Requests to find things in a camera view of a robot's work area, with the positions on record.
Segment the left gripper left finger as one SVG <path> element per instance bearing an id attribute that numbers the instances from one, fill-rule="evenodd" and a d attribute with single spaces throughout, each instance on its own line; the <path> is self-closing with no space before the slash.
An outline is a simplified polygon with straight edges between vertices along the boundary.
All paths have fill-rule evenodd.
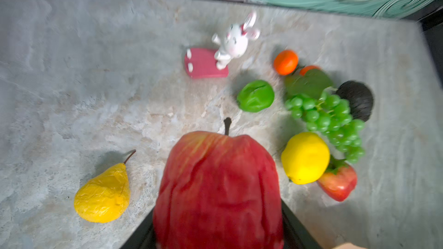
<path id="1" fill-rule="evenodd" d="M 150 211 L 130 238 L 121 246 L 121 249 L 156 249 L 153 211 L 154 209 Z"/>

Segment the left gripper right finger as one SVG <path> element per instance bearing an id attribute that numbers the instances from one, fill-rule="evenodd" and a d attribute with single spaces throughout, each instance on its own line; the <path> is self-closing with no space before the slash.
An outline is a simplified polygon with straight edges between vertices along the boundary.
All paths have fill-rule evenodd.
<path id="1" fill-rule="evenodd" d="M 284 201 L 281 201 L 281 210 L 283 214 L 283 249 L 322 249 Z"/>

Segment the yellow fake lemon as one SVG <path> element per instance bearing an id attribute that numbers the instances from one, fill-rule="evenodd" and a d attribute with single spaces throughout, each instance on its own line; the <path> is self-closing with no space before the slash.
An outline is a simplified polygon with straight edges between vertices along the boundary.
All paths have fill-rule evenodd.
<path id="1" fill-rule="evenodd" d="M 313 183 L 320 179 L 330 162 L 330 151 L 315 133 L 304 132 L 292 137 L 281 154 L 283 169 L 293 183 Z"/>

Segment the red fake apple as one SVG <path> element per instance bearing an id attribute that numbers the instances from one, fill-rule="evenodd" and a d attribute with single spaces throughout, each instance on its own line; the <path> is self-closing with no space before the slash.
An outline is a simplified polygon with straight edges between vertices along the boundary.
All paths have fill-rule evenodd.
<path id="1" fill-rule="evenodd" d="M 274 159 L 248 135 L 183 135 L 166 162 L 153 227 L 159 249 L 281 249 Z"/>

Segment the pink scalloped fruit bowl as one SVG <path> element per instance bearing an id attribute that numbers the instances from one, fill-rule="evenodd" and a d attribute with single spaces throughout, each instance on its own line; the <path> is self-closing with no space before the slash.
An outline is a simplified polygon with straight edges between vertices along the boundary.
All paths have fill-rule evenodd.
<path id="1" fill-rule="evenodd" d="M 344 243 L 344 244 L 334 247 L 333 249 L 366 249 L 366 248 L 356 246 L 355 244 L 352 244 L 352 243 Z"/>

